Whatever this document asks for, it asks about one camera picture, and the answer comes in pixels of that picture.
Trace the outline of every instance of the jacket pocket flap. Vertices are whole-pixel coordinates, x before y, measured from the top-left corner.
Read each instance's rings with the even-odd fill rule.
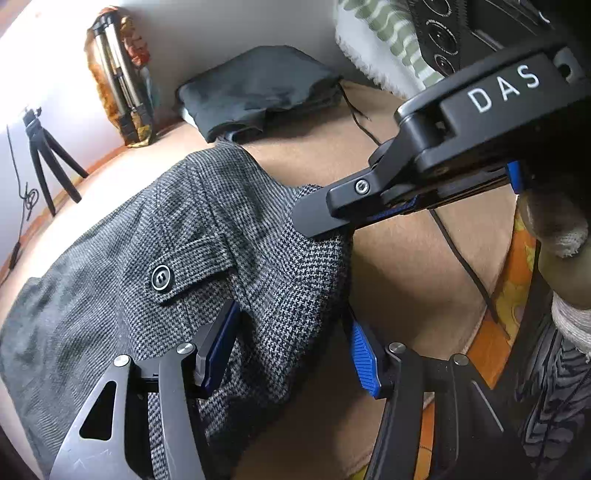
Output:
[[[233,266],[223,238],[204,236],[153,261],[146,272],[146,293],[154,302],[163,303],[193,284]]]

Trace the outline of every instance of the houndstooth fabric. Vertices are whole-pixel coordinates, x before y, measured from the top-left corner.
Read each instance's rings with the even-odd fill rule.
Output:
[[[188,155],[81,236],[20,292],[0,333],[0,374],[46,476],[114,357],[160,356],[234,298],[242,322],[222,386],[200,402],[215,464],[229,475],[249,441],[323,350],[346,300],[351,239],[297,233],[290,212],[316,187],[285,187],[242,148]],[[151,286],[158,265],[172,288]],[[150,395],[154,475],[167,476]]]

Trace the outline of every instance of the white fuzzy towel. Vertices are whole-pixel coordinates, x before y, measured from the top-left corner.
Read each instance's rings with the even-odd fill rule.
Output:
[[[339,0],[335,21],[340,49],[384,90],[410,98],[443,78],[421,57],[404,0]]]

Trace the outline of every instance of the camera lens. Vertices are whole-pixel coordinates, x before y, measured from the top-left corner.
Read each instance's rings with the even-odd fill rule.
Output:
[[[427,32],[429,33],[431,40],[433,40],[444,52],[449,53],[450,55],[455,55],[457,53],[456,39],[447,28],[431,21],[427,23]]]
[[[425,5],[427,5],[437,15],[441,15],[442,17],[447,17],[450,13],[452,13],[452,9],[447,3],[447,0],[423,0],[423,2],[425,2]]]
[[[451,74],[455,73],[453,65],[449,63],[449,60],[444,56],[439,54],[435,55],[435,63],[437,64],[439,71],[446,77],[449,77]]]

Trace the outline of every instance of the black cable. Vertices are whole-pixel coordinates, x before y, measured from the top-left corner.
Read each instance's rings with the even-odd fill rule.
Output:
[[[371,138],[377,146],[380,146],[382,143],[373,135],[373,133],[371,133],[363,125],[361,125],[359,123],[359,120],[357,120],[355,113],[358,113],[359,115],[361,115],[362,117],[364,117],[368,120],[369,120],[369,117],[367,115],[365,115],[362,111],[360,111],[358,108],[356,108],[354,105],[352,105],[351,102],[349,102],[349,99],[347,98],[347,94],[345,93],[345,89],[343,88],[343,86],[340,83],[338,83],[337,85],[339,85],[340,91],[343,94],[343,98],[345,99],[345,102],[347,102],[347,106],[349,107],[349,110],[351,111],[351,116],[353,117],[353,121],[355,122],[355,125],[357,125],[363,131],[363,133],[365,133],[365,135],[367,135],[369,138]]]
[[[470,278],[472,279],[472,281],[476,285],[476,288],[478,288],[478,291],[480,292],[480,295],[482,295],[482,298],[484,299],[487,308],[491,311],[492,319],[495,321],[495,323],[498,323],[499,325],[501,325],[500,320],[499,320],[499,316],[496,312],[495,304],[493,303],[492,298],[488,293],[488,290],[486,289],[486,287],[482,283],[482,280],[478,277],[478,275],[476,275],[476,272],[474,272],[474,270],[472,269],[470,264],[466,261],[466,259],[462,256],[460,251],[457,249],[456,244],[453,242],[452,237],[449,235],[449,232],[447,231],[445,225],[443,224],[443,221],[441,220],[441,217],[439,216],[439,214],[435,211],[435,209],[429,209],[429,213],[431,213],[433,220],[435,220],[435,223],[439,227],[439,230],[441,231],[443,238],[445,238],[447,244],[449,245],[449,248],[451,249],[453,254],[456,256],[458,262],[460,262],[462,264],[462,267],[464,267],[464,270],[466,270],[466,273],[468,273],[468,275],[470,275]]]
[[[381,145],[381,143],[379,142],[379,140],[377,138],[375,138],[375,136],[371,132],[369,132],[366,128],[363,127],[363,125],[361,125],[358,122],[357,117],[355,116],[355,112],[359,113],[360,115],[363,115],[365,118],[367,118],[367,116],[364,115],[359,110],[357,110],[353,105],[351,105],[351,102],[349,102],[349,99],[347,98],[347,95],[345,94],[345,89],[343,88],[343,86],[341,84],[339,84],[339,87],[340,87],[340,91],[343,93],[343,98],[345,99],[345,102],[347,102],[347,105],[349,106],[349,109],[351,110],[351,116],[353,117],[353,120],[355,121],[355,124],[369,138],[371,138],[376,145]],[[476,275],[476,272],[474,272],[474,270],[472,269],[472,267],[470,266],[470,264],[466,261],[466,259],[462,256],[462,254],[460,253],[460,251],[457,249],[456,244],[453,242],[452,237],[449,235],[449,232],[447,231],[445,225],[441,221],[441,218],[439,217],[439,215],[437,214],[437,212],[434,209],[429,209],[429,213],[431,213],[431,216],[433,217],[433,220],[435,220],[435,223],[437,224],[437,226],[439,227],[439,230],[443,234],[443,238],[445,238],[447,244],[449,245],[449,248],[451,249],[451,251],[453,252],[453,254],[456,256],[458,262],[461,263],[462,267],[464,267],[464,270],[466,270],[466,273],[468,273],[468,275],[470,275],[470,278],[472,279],[472,281],[476,285],[476,288],[478,288],[478,291],[480,292],[480,295],[482,295],[482,298],[484,299],[484,301],[486,303],[486,307],[491,312],[492,319],[495,321],[495,323],[497,323],[498,325],[500,325],[502,327],[502,323],[501,323],[501,321],[499,319],[499,315],[496,312],[495,304],[493,303],[492,298],[489,295],[486,287],[482,283],[482,280],[478,277],[478,275]],[[507,332],[506,332],[506,330],[505,330],[504,327],[503,327],[503,331],[505,332],[505,336],[508,337],[509,335],[507,334]]]
[[[21,193],[21,191],[22,191],[21,176],[18,174],[17,161],[14,158],[14,150],[12,149],[12,139],[10,138],[10,129],[8,128],[8,125],[6,126],[6,135],[8,137],[8,147],[10,149],[10,156],[12,157],[12,165],[14,166],[14,173],[17,177],[18,197],[22,200],[22,211],[21,211],[21,224],[18,228],[17,243],[14,245],[14,248],[12,249],[12,255],[11,255],[10,261],[8,263],[8,274],[2,280],[2,283],[0,283],[0,287],[2,285],[4,285],[4,282],[6,282],[8,276],[10,275],[10,272],[17,264],[18,253],[21,249],[22,226],[25,221],[25,210],[28,212],[27,213],[27,222],[28,222],[29,219],[31,218],[31,213],[33,212],[33,208],[35,207],[35,205],[37,204],[37,201],[39,200],[39,191],[37,189],[29,190],[28,182],[25,183],[25,192]]]

